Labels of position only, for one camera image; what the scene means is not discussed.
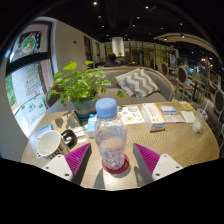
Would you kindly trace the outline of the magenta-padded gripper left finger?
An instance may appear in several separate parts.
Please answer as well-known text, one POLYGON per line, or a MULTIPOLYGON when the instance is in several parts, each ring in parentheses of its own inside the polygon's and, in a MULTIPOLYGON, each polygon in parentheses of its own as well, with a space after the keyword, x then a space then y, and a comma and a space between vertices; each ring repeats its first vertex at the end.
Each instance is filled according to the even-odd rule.
POLYGON ((80 185, 91 153, 91 144, 85 144, 66 156, 57 155, 43 167, 43 170, 80 185))

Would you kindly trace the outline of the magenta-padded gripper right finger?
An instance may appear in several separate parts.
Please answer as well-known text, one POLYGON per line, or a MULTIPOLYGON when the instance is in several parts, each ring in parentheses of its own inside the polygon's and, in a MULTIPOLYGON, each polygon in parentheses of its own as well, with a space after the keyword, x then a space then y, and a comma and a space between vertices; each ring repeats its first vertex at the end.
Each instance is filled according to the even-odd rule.
POLYGON ((133 154, 145 184, 152 183, 182 169, 182 166, 168 154, 159 155, 137 143, 133 144, 133 154))

